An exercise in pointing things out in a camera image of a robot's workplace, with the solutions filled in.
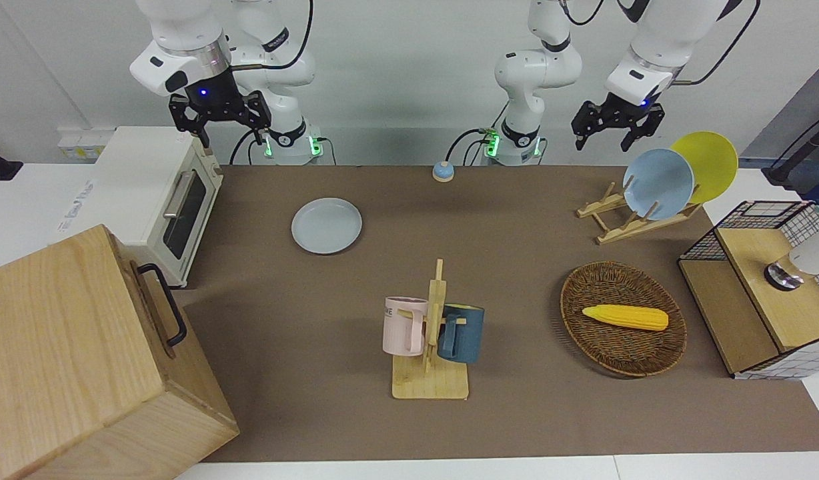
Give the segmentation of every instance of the corn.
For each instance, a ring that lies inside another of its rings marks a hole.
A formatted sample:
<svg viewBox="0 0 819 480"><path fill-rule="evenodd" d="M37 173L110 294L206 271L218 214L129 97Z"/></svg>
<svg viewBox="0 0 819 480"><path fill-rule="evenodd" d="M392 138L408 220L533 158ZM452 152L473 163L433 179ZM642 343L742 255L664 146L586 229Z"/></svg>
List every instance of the corn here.
<svg viewBox="0 0 819 480"><path fill-rule="evenodd" d="M668 314L658 308L596 305L583 308L581 313L610 325L651 331L662 331L668 328Z"/></svg>

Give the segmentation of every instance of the mug rack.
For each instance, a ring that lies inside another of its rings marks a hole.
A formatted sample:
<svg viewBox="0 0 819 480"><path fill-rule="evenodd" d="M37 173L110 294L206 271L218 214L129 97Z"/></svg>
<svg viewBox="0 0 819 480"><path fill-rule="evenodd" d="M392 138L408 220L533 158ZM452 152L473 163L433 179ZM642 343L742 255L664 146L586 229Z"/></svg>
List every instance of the mug rack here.
<svg viewBox="0 0 819 480"><path fill-rule="evenodd" d="M593 201L590 203L586 201L584 206L581 209L576 210L575 215L583 219L584 217L592 217L596 224L599 225L599 228L602 229L602 234L596 237L596 243L599 245L605 243L616 242L617 240L623 240L624 238L634 237L641 233L645 233L647 231L656 230L657 228L667 227L668 225L673 225L679 223L681 221L687 221L687 219L691 218L697 210L700 209L702 204L699 203L689 203L682 209L677 215L672 216L669 219L661 219L660 221L651 221L650 216L653 215L653 212L656 212L656 209L659 207L659 203L656 201L647 210L646 215L640 216L637 212L632 212L629 215L629 218L626 219L626 222L623 222L623 225L617 228L608 228L605 221L602 221L600 218L599 213L602 212L610 212L611 210L621 209L621 207L627 207L626 198L623 197L623 194L629 189L629 186L632 184L632 180L634 180L634 175L629 177L626 180L626 184L623 185L623 189L619 193L612 193L614 191L614 186L617 185L616 182L611 182L608 185L608 188L605 189L605 194L602 195L602 198ZM694 192L697 191L699 185L694 186Z"/></svg>
<svg viewBox="0 0 819 480"><path fill-rule="evenodd" d="M425 316L425 346L421 355L391 358L391 396L398 400L468 398L468 368L465 363L446 361L437 355L442 310L446 306L444 261L437 259L436 276L428 289Z"/></svg>

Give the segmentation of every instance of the woven tray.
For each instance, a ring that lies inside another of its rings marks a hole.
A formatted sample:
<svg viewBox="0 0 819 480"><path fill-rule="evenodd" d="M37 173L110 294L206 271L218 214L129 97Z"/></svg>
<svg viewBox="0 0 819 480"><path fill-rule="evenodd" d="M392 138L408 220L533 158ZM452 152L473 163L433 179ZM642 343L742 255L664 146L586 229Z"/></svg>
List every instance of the woven tray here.
<svg viewBox="0 0 819 480"><path fill-rule="evenodd" d="M601 303L660 308L670 321L665 331L608 325L581 313ZM576 345L602 367L630 377L672 368L685 352L687 330L674 298L641 270L613 261L578 267L561 292L561 314Z"/></svg>

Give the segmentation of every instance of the power outlet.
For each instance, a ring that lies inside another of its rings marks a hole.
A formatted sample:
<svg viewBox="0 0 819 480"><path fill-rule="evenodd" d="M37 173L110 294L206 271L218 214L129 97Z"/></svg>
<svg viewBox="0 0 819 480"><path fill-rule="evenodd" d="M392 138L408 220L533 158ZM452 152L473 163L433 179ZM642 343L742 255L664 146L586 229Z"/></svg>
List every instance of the power outlet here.
<svg viewBox="0 0 819 480"><path fill-rule="evenodd" d="M61 139L57 146L65 158L91 163L98 160L113 132L113 128L59 129Z"/></svg>

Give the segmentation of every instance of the wooden box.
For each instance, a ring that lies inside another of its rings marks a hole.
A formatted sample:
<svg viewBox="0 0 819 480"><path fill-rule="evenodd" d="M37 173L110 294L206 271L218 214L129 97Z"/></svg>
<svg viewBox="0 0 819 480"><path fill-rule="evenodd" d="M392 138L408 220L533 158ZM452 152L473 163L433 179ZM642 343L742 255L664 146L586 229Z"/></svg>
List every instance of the wooden box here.
<svg viewBox="0 0 819 480"><path fill-rule="evenodd" d="M802 379L819 371L819 285L770 286L763 270L792 248L779 228L716 228L724 259L680 259L727 371L736 379Z"/></svg>
<svg viewBox="0 0 819 480"><path fill-rule="evenodd" d="M101 226L0 267L0 478L169 479L237 435L167 293Z"/></svg>

